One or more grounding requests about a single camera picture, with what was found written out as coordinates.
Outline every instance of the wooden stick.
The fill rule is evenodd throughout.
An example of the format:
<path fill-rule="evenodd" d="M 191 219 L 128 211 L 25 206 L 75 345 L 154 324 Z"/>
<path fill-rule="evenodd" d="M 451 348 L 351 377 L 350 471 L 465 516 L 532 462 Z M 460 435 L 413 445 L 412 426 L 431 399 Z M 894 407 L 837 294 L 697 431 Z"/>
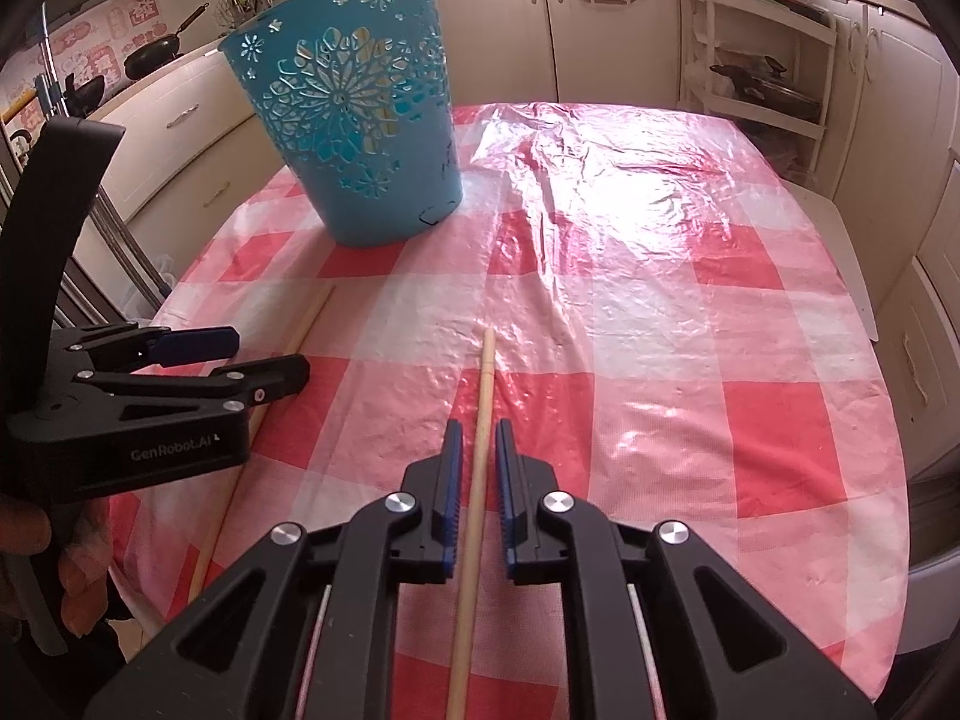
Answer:
<path fill-rule="evenodd" d="M 457 616 L 453 632 L 453 657 L 450 659 L 450 687 L 446 695 L 446 720 L 464 720 L 467 714 L 467 682 L 473 656 L 473 626 L 480 586 L 480 550 L 483 523 L 487 514 L 487 459 L 490 454 L 493 418 L 493 370 L 496 334 L 488 327 L 483 333 L 483 357 L 480 362 L 480 401 L 477 429 L 473 441 L 473 472 L 467 509 L 467 530 L 460 557 L 460 589 L 457 591 Z"/>
<path fill-rule="evenodd" d="M 36 99 L 37 99 L 37 90 L 28 89 L 26 92 L 20 95 L 20 97 L 18 97 L 16 100 L 13 100 L 13 104 L 6 111 L 4 111 L 3 123 L 9 124 L 10 122 L 12 122 L 20 111 L 22 111 L 24 108 L 26 108 L 30 103 L 32 103 Z"/>
<path fill-rule="evenodd" d="M 284 355 L 299 352 L 299 348 L 304 345 L 307 334 L 313 327 L 314 322 L 317 321 L 317 317 L 320 317 L 320 312 L 323 311 L 323 306 L 325 306 L 326 302 L 330 299 L 330 293 L 332 292 L 333 285 L 325 283 L 320 286 L 320 290 L 317 290 L 317 293 L 313 296 L 307 310 L 299 315 L 299 321 L 294 326 L 294 331 L 291 333 L 287 346 L 284 348 Z M 250 415 L 251 446 L 253 446 L 253 442 L 256 440 L 256 434 L 260 431 L 260 425 L 263 424 L 267 410 L 270 409 L 271 405 L 272 404 L 268 403 L 265 406 L 259 406 L 253 409 Z M 226 476 L 226 486 L 224 487 L 223 495 L 211 503 L 210 509 L 212 514 L 210 515 L 208 531 L 206 531 L 205 538 L 203 539 L 203 545 L 200 546 L 200 555 L 197 556 L 197 565 L 194 566 L 193 577 L 190 580 L 190 592 L 187 598 L 191 602 L 193 602 L 197 596 L 200 595 L 200 591 L 203 590 L 203 580 L 206 579 L 206 572 L 209 570 L 210 562 L 213 560 L 213 553 L 217 548 L 217 541 L 220 539 L 220 531 L 222 531 L 224 521 L 227 519 L 227 512 L 229 511 L 230 503 L 232 503 L 233 494 L 236 493 L 237 484 L 240 482 L 243 469 L 243 466 L 237 466 L 236 469 L 229 469 L 229 471 L 224 473 Z"/>

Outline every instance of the wok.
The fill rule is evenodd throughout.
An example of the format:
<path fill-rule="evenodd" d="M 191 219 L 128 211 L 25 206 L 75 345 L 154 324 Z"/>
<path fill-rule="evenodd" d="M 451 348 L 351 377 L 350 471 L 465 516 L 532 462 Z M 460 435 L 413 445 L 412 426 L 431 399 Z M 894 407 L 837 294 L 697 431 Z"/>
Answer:
<path fill-rule="evenodd" d="M 203 15 L 203 11 L 208 9 L 209 6 L 210 3 L 208 2 L 197 8 L 187 16 L 186 21 L 182 23 L 179 29 L 172 35 L 164 35 L 161 38 L 157 38 L 154 42 L 141 46 L 128 56 L 123 63 L 123 69 L 127 74 L 127 78 L 131 79 L 131 81 L 145 79 L 145 77 L 153 71 L 159 70 L 164 65 L 173 62 L 179 53 L 179 33 L 183 32 L 191 23 L 194 23 L 195 20 L 200 18 L 200 16 Z"/>

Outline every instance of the human hand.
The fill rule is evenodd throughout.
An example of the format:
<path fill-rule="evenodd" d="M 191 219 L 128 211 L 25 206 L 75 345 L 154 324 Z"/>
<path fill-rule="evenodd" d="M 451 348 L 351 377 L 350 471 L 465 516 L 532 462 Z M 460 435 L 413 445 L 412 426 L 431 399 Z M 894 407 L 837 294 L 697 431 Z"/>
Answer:
<path fill-rule="evenodd" d="M 91 502 L 78 520 L 74 541 L 59 559 L 64 586 L 61 619 L 77 637 L 89 634 L 107 612 L 109 539 L 106 503 Z M 43 509 L 0 494 L 0 552 L 37 555 L 50 544 L 50 520 Z M 0 566 L 0 611 L 14 619 L 23 613 Z"/>

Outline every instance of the plastic table cover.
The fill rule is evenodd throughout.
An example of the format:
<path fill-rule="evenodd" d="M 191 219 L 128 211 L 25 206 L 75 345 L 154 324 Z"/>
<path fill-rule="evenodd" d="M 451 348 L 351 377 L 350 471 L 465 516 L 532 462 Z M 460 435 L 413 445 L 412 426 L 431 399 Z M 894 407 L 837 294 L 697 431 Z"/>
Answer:
<path fill-rule="evenodd" d="M 904 611 L 904 462 L 853 300 L 793 197 L 721 119 L 555 104 L 455 118 L 464 202 L 435 229 L 336 247 L 284 169 L 155 319 L 233 324 L 262 357 L 335 284 L 301 349 L 310 383 L 270 410 L 208 581 L 277 522 L 322 528 L 390 493 L 451 415 L 469 465 L 491 325 L 494 417 L 522 453 L 613 519 L 688 522 L 877 696 Z M 222 487 L 112 500 L 114 576 L 148 632 L 184 607 Z M 488 509 L 469 717 L 566 717 L 559 590 L 508 584 L 493 480 Z M 397 720 L 443 717 L 455 594 L 401 591 Z"/>

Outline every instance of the blue wastebasket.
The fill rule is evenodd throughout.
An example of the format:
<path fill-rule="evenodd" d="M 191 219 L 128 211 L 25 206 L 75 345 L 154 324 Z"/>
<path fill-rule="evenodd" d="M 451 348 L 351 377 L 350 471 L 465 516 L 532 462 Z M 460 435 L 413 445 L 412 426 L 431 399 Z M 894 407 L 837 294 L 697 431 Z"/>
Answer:
<path fill-rule="evenodd" d="M 460 203 L 435 0 L 289 0 L 220 50 L 338 244 L 406 240 Z"/>

